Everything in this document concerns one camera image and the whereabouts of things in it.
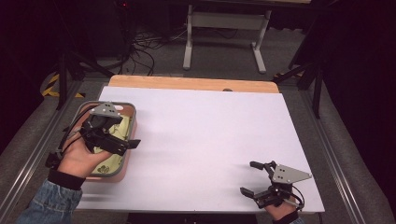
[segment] black wrist strap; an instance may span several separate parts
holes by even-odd
[[[80,190],[85,178],[50,169],[48,181],[67,189]]]
[[[292,221],[294,221],[297,218],[298,218],[298,213],[297,213],[297,210],[296,210],[296,211],[294,211],[294,212],[292,212],[292,213],[290,213],[288,215],[285,215],[284,217],[282,217],[278,221],[274,221],[273,220],[273,224],[290,224]]]

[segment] gray carpet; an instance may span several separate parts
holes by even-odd
[[[250,42],[256,38],[256,33],[238,31],[232,39],[224,39],[211,31],[199,31],[195,34],[190,71],[182,69],[185,42],[177,40],[160,49],[146,50],[155,59],[154,74],[171,77],[270,80],[274,74],[288,71],[289,62],[304,38],[299,31],[269,30],[262,45],[262,57],[267,67],[267,73],[261,75],[258,73],[249,46]],[[144,54],[140,54],[138,61],[151,65],[150,58]],[[101,61],[102,65],[107,63],[113,63],[113,60]],[[134,71],[134,75],[144,75],[149,70],[140,64],[134,67],[134,63],[130,60],[122,67],[121,73],[131,74],[132,71]],[[119,68],[113,69],[113,72],[118,73]],[[75,98],[67,108],[50,140],[49,147],[46,148],[47,151],[57,147],[62,137],[62,129],[71,122],[78,107],[85,101],[96,100],[107,81],[108,78],[96,73],[87,75],[79,89],[79,92],[86,93],[86,98]],[[290,78],[283,82],[279,89],[285,97],[296,132],[318,184],[319,193],[326,209],[326,212],[322,214],[323,223],[354,223],[350,219],[339,186],[334,180],[334,173],[326,160],[322,140],[316,130],[315,122],[312,121],[309,114],[310,108],[303,103],[303,95],[310,94],[310,92],[298,91],[293,87],[295,82],[295,77]],[[57,98],[46,97],[42,105],[26,121],[0,156],[0,167],[6,171],[3,172],[0,179],[0,198],[5,198],[12,187],[13,180],[28,160],[32,147],[47,128],[56,105]],[[395,223],[387,199],[367,171],[326,90],[323,91],[321,98],[320,115],[320,122],[334,149],[334,154],[345,172],[346,179],[366,223]],[[37,188],[46,178],[48,173],[44,167],[46,155],[47,153],[38,164],[7,223],[15,222],[19,213],[29,203]],[[74,215],[74,222],[125,223],[127,216],[127,213],[122,212],[77,211]],[[307,224],[319,223],[318,215],[302,216]],[[258,214],[257,218],[260,224],[271,223],[266,213]]]

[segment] white metal leg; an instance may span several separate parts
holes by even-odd
[[[192,53],[192,5],[189,5],[189,14],[187,16],[187,43],[184,51],[183,69],[189,70],[191,67],[191,53]]]
[[[271,17],[271,11],[265,12],[265,17],[262,19],[262,25],[260,28],[259,38],[257,42],[251,43],[251,47],[253,49],[254,57],[256,58],[256,63],[259,68],[259,72],[264,74],[267,72],[265,69],[264,61],[262,60],[262,53],[260,52],[260,47],[262,46],[262,40],[265,35],[265,31],[267,29],[268,21]]]

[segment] dark floor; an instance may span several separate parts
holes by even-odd
[[[234,38],[224,39],[213,32],[200,32],[194,37],[191,70],[182,69],[183,40],[177,40],[160,49],[146,49],[155,60],[154,76],[206,77],[224,79],[270,80],[276,73],[288,71],[289,62],[304,38],[299,31],[269,30],[264,37],[262,56],[267,73],[257,71],[250,42],[256,37],[253,32],[238,31]],[[148,55],[134,56],[140,63],[151,66]],[[100,63],[113,63],[113,59],[103,59]],[[145,75],[149,69],[129,60],[113,72],[131,75]],[[389,204],[361,160],[358,150],[340,120],[332,101],[323,90],[320,102],[320,120],[314,119],[310,108],[311,91],[298,91],[292,77],[279,85],[300,138],[304,153],[318,184],[318,189],[326,212],[321,214],[323,223],[395,223]],[[36,189],[47,176],[43,160],[47,152],[60,141],[62,128],[66,127],[75,115],[77,108],[85,101],[95,100],[107,77],[89,73],[78,86],[78,92],[85,98],[74,98],[53,127],[53,135],[42,150],[44,158],[38,158],[32,176],[27,176],[27,186],[8,209],[5,223],[14,223],[18,214],[34,196]],[[0,157],[3,175],[0,179],[0,198],[9,198],[14,180],[24,174],[24,164],[32,158],[33,148],[49,128],[48,124],[55,113],[56,97],[46,97],[41,106],[25,122]],[[319,215],[302,215],[306,223],[320,223]],[[125,223],[128,213],[111,211],[77,211],[76,223]],[[257,215],[258,223],[271,223],[266,213]]]

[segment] table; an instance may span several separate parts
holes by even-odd
[[[262,210],[239,188],[263,191],[270,181],[250,161],[274,160],[311,173],[274,83],[114,76],[99,100],[133,103],[135,138],[142,142],[121,182],[84,183],[78,209],[257,213]],[[305,212],[324,211],[314,178],[295,186],[304,194]]]
[[[275,0],[273,2],[289,3],[289,4],[309,4],[310,0]],[[253,55],[259,72],[264,74],[266,68],[262,59],[260,48],[262,40],[270,20],[271,10],[266,10],[263,15],[241,15],[229,13],[214,12],[195,12],[192,5],[189,5],[187,17],[187,43],[184,52],[183,68],[189,70],[191,67],[192,53],[192,27],[210,27],[210,28],[228,28],[242,30],[258,30],[258,38],[256,42],[251,43]]]

